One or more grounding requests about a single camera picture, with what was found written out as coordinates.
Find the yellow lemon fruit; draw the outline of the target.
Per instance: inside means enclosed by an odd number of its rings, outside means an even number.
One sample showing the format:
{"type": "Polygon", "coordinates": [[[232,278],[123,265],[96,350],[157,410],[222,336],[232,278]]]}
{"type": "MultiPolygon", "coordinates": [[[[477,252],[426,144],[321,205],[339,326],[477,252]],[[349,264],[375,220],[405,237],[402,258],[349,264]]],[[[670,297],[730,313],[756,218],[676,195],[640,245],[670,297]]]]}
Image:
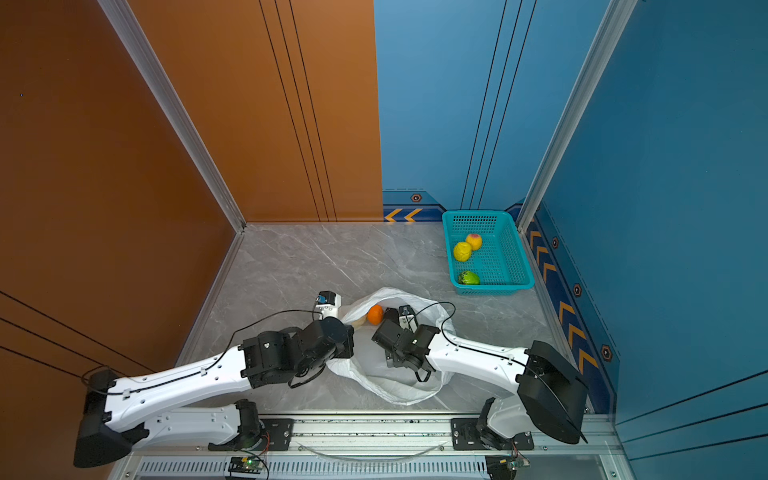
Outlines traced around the yellow lemon fruit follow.
{"type": "Polygon", "coordinates": [[[453,258],[457,262],[467,262],[473,253],[473,247],[466,241],[458,242],[453,248],[453,258]]]}

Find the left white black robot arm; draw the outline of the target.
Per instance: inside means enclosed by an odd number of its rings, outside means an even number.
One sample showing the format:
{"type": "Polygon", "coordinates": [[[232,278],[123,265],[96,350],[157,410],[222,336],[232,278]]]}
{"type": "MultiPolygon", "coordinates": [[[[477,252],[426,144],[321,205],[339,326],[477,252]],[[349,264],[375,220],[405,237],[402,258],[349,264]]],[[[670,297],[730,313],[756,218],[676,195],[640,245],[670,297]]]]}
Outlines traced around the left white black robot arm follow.
{"type": "Polygon", "coordinates": [[[266,385],[301,384],[330,360],[354,353],[354,328],[335,317],[301,329],[264,331],[224,353],[170,370],[118,377],[108,369],[83,380],[87,388],[73,465],[94,468],[127,456],[150,436],[146,422],[169,410],[266,385]]]}

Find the dark avocado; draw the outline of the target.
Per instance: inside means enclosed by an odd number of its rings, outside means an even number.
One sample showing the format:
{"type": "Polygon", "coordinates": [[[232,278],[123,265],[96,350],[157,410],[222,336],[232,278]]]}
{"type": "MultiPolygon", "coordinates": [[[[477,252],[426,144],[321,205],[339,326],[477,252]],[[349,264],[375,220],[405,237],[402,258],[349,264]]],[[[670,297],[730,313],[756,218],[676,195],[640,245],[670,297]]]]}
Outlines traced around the dark avocado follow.
{"type": "Polygon", "coordinates": [[[387,322],[394,322],[395,324],[399,324],[399,311],[396,308],[387,308],[383,315],[383,321],[387,322]]]}

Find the white plastic bag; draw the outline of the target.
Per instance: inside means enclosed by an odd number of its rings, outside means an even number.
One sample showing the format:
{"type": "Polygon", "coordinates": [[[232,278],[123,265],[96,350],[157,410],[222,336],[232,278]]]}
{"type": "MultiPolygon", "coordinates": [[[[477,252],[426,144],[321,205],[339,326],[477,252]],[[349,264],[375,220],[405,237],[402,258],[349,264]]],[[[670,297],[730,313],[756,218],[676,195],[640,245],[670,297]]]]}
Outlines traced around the white plastic bag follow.
{"type": "MultiPolygon", "coordinates": [[[[365,316],[375,305],[383,308],[411,306],[417,313],[419,324],[438,327],[451,310],[434,300],[396,289],[383,287],[341,309],[341,321],[352,324],[365,316]]],[[[385,351],[377,346],[372,336],[375,327],[369,323],[355,329],[354,355],[349,359],[333,359],[327,367],[336,375],[359,383],[383,400],[401,406],[410,406],[436,396],[454,375],[437,372],[425,382],[416,380],[415,373],[406,367],[390,367],[385,351]]]]}

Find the yellow red mango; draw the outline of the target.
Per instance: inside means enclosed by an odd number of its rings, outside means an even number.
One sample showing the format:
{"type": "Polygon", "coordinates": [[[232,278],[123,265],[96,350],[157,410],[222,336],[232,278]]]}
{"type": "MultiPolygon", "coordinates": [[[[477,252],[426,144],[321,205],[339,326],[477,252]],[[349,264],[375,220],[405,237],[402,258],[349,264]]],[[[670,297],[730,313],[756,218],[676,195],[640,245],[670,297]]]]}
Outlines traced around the yellow red mango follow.
{"type": "Polygon", "coordinates": [[[469,234],[466,237],[465,242],[468,243],[471,246],[473,251],[477,251],[477,250],[481,249],[482,246],[483,246],[483,239],[482,239],[482,237],[479,234],[476,234],[476,233],[469,234]]]}

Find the teal plastic basket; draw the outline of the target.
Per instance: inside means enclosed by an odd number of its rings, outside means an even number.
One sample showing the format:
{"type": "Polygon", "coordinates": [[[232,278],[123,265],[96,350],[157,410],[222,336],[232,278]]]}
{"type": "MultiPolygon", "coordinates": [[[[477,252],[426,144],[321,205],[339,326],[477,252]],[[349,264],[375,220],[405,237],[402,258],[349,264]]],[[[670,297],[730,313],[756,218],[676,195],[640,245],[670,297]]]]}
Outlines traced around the teal plastic basket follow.
{"type": "Polygon", "coordinates": [[[505,211],[458,210],[442,216],[451,283],[460,295],[509,296],[531,289],[532,269],[518,234],[513,217],[505,211]],[[453,258],[453,248],[469,234],[479,234],[483,246],[473,251],[467,262],[453,258]],[[463,271],[476,273],[480,285],[461,285],[458,275],[463,271]]]}

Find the green lime fruit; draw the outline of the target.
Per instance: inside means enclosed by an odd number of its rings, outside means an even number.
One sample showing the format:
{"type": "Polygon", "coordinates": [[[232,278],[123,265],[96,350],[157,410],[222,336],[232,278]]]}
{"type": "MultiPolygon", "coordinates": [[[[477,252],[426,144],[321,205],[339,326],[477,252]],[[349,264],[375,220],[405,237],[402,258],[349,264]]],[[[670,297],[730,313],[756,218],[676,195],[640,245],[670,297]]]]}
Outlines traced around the green lime fruit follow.
{"type": "Polygon", "coordinates": [[[480,285],[480,277],[472,271],[463,271],[458,275],[458,282],[461,285],[480,285]]]}

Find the orange fruit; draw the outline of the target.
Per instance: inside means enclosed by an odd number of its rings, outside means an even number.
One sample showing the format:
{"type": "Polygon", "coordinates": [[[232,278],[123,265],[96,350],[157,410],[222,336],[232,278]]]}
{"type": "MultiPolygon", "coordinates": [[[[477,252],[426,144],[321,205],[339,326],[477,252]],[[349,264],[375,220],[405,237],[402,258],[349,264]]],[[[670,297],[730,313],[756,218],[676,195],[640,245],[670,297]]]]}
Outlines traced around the orange fruit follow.
{"type": "Polygon", "coordinates": [[[384,308],[379,304],[375,304],[366,313],[366,321],[370,325],[378,326],[382,323],[384,319],[384,314],[385,314],[384,308]]]}

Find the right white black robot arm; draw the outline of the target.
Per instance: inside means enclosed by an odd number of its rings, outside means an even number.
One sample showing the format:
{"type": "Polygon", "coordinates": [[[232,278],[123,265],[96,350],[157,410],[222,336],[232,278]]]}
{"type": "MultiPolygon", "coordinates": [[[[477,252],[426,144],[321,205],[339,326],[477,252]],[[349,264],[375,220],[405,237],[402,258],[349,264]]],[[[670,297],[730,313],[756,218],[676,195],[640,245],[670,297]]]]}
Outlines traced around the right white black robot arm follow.
{"type": "Polygon", "coordinates": [[[487,448],[509,450],[537,430],[561,443],[585,441],[582,423],[589,395],[580,373],[553,346],[535,341],[528,348],[497,347],[460,338],[443,328],[407,330],[385,320],[372,341],[388,365],[431,374],[459,374],[509,393],[488,399],[475,430],[487,448]]]}

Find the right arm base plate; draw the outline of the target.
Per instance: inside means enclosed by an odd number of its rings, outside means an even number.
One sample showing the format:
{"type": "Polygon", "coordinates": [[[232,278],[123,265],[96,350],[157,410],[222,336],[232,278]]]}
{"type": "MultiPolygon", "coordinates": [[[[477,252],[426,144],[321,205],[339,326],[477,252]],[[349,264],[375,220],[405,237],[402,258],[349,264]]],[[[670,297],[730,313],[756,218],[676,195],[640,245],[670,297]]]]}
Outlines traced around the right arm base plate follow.
{"type": "Polygon", "coordinates": [[[497,450],[532,451],[535,448],[530,432],[504,439],[489,428],[480,429],[478,418],[453,418],[450,420],[451,439],[456,451],[497,450]]]}

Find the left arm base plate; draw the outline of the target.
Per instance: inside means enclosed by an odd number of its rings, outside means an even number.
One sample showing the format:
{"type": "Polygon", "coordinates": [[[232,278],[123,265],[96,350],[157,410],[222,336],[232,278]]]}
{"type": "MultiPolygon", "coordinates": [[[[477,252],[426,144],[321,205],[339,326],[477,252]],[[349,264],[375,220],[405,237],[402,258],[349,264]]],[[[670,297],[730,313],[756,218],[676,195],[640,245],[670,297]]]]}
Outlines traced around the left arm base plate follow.
{"type": "Polygon", "coordinates": [[[227,441],[210,442],[208,451],[235,452],[255,450],[256,452],[283,452],[290,447],[294,420],[290,418],[268,418],[260,420],[256,429],[244,430],[238,427],[236,435],[227,441]]]}

